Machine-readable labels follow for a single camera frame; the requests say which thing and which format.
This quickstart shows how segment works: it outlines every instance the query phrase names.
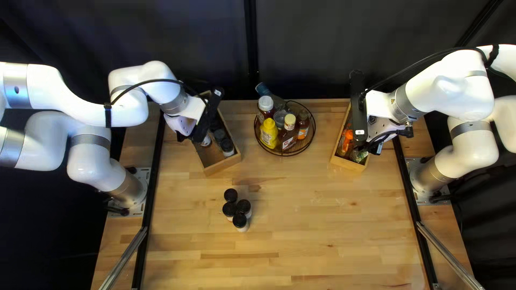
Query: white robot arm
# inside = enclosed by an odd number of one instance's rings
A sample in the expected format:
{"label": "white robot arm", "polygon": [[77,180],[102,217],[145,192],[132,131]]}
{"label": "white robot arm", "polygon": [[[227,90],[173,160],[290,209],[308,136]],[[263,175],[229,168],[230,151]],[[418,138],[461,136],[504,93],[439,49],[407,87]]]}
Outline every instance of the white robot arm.
{"label": "white robot arm", "polygon": [[[177,80],[161,61],[117,69],[108,77],[111,101],[127,87],[150,79]],[[56,68],[0,62],[0,80],[0,120],[6,108],[53,109],[88,125],[106,125],[104,105],[77,97]],[[130,127],[145,122],[149,115],[147,95],[169,115],[198,121],[205,108],[200,98],[187,95],[178,84],[149,83],[129,91],[112,106],[111,126]]]}
{"label": "white robot arm", "polygon": [[[141,183],[109,158],[109,127],[145,122],[149,114],[147,97],[160,105],[169,126],[185,136],[190,135],[205,110],[204,101],[186,94],[181,85],[154,82],[157,79],[177,81],[160,61],[112,71],[108,77],[109,118],[104,105],[84,101],[71,92],[57,69],[0,62],[0,120],[6,108],[61,111],[32,115],[24,133],[0,127],[0,166],[54,170],[62,163],[70,137],[67,172],[71,179],[108,193],[122,207],[139,204],[145,198]],[[142,82],[148,83],[127,90]]]}
{"label": "white robot arm", "polygon": [[[494,46],[478,48],[487,59],[492,56]],[[371,91],[366,95],[368,141],[383,132],[411,126],[430,111],[450,116],[453,145],[410,172],[412,185],[420,194],[431,195],[466,173],[496,162],[498,149],[490,122],[496,123],[504,146],[516,153],[516,96],[494,98],[482,59],[478,51],[456,51],[392,93]],[[516,45],[499,45],[490,67],[516,80]],[[395,135],[390,134],[386,141]]]}

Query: white cap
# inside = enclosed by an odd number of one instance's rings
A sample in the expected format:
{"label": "white cap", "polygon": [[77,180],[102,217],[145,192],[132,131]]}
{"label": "white cap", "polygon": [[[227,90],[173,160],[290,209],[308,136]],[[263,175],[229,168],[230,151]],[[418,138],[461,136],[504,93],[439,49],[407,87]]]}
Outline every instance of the white cap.
{"label": "white cap", "polygon": [[272,107],[274,106],[274,102],[272,101],[272,98],[265,95],[258,99],[258,108],[262,111],[270,111],[272,110]]}

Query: mustard bottle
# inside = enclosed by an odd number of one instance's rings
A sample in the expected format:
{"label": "mustard bottle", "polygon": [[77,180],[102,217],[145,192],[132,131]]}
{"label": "mustard bottle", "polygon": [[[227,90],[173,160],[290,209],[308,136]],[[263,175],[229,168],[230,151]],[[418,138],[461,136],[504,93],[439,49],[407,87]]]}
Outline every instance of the mustard bottle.
{"label": "mustard bottle", "polygon": [[271,149],[278,144],[278,127],[272,118],[265,119],[260,125],[260,141]]}

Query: wooden crate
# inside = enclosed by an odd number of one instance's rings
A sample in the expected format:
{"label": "wooden crate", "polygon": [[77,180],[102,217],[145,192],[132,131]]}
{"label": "wooden crate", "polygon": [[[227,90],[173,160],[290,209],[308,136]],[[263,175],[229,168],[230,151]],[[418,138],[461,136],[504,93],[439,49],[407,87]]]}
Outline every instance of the wooden crate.
{"label": "wooden crate", "polygon": [[[210,91],[201,93],[199,95],[210,95]],[[209,147],[205,148],[202,147],[200,144],[193,143],[193,146],[197,151],[197,155],[199,156],[199,161],[201,162],[201,165],[203,167],[204,175],[206,176],[224,170],[232,165],[239,163],[242,160],[240,149],[238,149],[235,140],[233,139],[233,136],[231,135],[231,132],[228,129],[228,125],[224,121],[224,118],[222,117],[222,114],[220,113],[219,109],[217,109],[217,113],[218,118],[221,121],[221,124],[224,126],[226,135],[231,139],[231,142],[235,147],[235,154],[226,158],[222,153],[222,149],[219,147],[217,142],[215,142],[215,138],[213,137],[212,133],[208,133],[210,138],[212,139],[212,144]]]}
{"label": "wooden crate", "polygon": [[338,142],[341,139],[341,134],[342,134],[342,130],[344,130],[344,126],[346,126],[346,123],[348,123],[348,116],[349,116],[350,110],[351,110],[351,104],[348,105],[348,109],[346,110],[346,114],[344,116],[344,120],[342,122],[341,129],[338,132],[337,141],[335,142],[335,147],[333,147],[332,155],[330,157],[330,163],[344,167],[344,168],[352,170],[352,171],[362,172],[362,171],[364,171],[364,169],[367,167],[367,164],[369,163],[369,157],[371,156],[370,154],[365,158],[364,165],[355,163],[353,161],[347,160],[347,159],[342,158],[337,155]]}

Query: black wire basket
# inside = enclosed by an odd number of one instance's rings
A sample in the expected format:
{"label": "black wire basket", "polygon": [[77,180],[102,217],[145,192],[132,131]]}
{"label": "black wire basket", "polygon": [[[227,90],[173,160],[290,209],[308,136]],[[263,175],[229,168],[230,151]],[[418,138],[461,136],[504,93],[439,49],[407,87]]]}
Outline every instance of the black wire basket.
{"label": "black wire basket", "polygon": [[316,125],[315,125],[315,119],[314,119],[312,112],[310,112],[310,110],[308,110],[305,106],[303,106],[302,104],[300,104],[296,101],[286,101],[286,104],[289,107],[289,109],[292,111],[292,113],[295,114],[296,116],[299,115],[299,112],[301,112],[301,110],[303,110],[303,109],[305,109],[308,112],[308,114],[310,115],[310,117],[309,117],[310,127],[308,129],[307,136],[302,140],[297,140],[296,143],[292,147],[290,147],[286,150],[281,150],[279,147],[271,149],[271,148],[265,146],[265,144],[263,144],[260,141],[260,125],[261,124],[258,122],[258,116],[256,116],[254,118],[254,136],[256,138],[256,141],[258,142],[258,144],[260,144],[260,146],[265,151],[267,151],[271,154],[277,155],[277,156],[294,156],[294,155],[297,155],[297,154],[303,152],[304,150],[306,150],[308,148],[308,146],[310,146],[310,144],[312,143],[312,140],[314,139],[314,136],[315,136]]}

